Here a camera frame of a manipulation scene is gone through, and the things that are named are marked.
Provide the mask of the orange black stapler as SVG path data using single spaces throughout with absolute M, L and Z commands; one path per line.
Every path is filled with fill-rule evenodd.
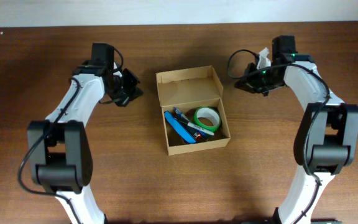
M 193 133 L 193 137 L 196 140 L 200 140 L 202 138 L 202 135 L 199 132 L 196 131 L 196 132 Z

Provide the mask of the brown cardboard box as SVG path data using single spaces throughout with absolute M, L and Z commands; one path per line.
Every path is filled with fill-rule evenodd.
M 177 108 L 193 121 L 199 107 L 209 107 L 217 111 L 221 120 L 214 136 L 189 144 L 164 118 L 169 156 L 225 147 L 228 144 L 231 134 L 223 106 L 223 86 L 212 66 L 160 72 L 156 74 L 156 78 L 158 98 L 163 113 L 168 111 L 174 114 L 174 109 Z

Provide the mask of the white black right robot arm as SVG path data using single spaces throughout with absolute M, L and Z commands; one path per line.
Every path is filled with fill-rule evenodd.
M 289 87 L 304 115 L 293 145 L 296 174 L 283 203 L 267 223 L 311 223 L 324 189 L 352 164 L 358 138 L 358 106 L 347 104 L 321 78 L 312 56 L 296 50 L 295 37 L 280 35 L 272 50 L 254 54 L 234 86 L 267 96 Z

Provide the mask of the green tape roll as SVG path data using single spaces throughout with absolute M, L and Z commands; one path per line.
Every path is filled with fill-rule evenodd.
M 201 119 L 208 120 L 210 125 L 204 124 Z M 221 125 L 221 117 L 219 113 L 210 107 L 197 108 L 194 113 L 193 120 L 198 126 L 201 126 L 202 128 L 205 128 L 213 133 L 216 132 Z

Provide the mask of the blue ballpoint pen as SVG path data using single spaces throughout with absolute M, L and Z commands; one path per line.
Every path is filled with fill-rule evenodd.
M 187 121 L 190 121 L 178 108 L 174 107 L 173 108 L 174 112 L 175 112 L 175 119 L 176 118 L 182 118 L 182 119 L 185 119 Z M 196 132 L 194 129 L 191 129 L 189 127 L 185 127 L 185 129 L 193 136 L 193 133 Z M 208 139 L 209 136 L 208 135 L 204 135 L 204 134 L 201 134 L 202 135 L 202 138 L 200 140 L 202 140 L 203 138 L 205 139 Z

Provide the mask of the black sharpie marker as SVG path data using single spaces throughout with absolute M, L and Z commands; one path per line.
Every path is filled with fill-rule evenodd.
M 189 127 L 191 129 L 194 129 L 195 131 L 199 132 L 200 134 L 208 135 L 208 136 L 214 136 L 214 133 L 212 131 L 209 131 L 205 128 L 202 128 L 201 126 L 198 126 L 197 124 L 194 124 L 190 121 L 187 121 L 182 118 L 176 118 L 176 120 L 182 124 L 184 127 Z

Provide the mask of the blue plastic case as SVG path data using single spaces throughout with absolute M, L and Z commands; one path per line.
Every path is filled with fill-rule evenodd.
M 172 116 L 169 111 L 165 111 L 163 114 L 171 127 L 180 135 L 184 141 L 190 144 L 194 144 L 196 142 L 195 138 Z

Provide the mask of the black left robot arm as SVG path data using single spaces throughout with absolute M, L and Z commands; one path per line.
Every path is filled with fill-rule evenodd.
M 57 199 L 72 223 L 107 223 L 91 190 L 93 159 L 85 127 L 96 105 L 125 107 L 142 96 L 139 79 L 114 56 L 112 45 L 94 43 L 91 58 L 76 67 L 57 108 L 27 128 L 29 150 L 17 173 L 23 190 Z

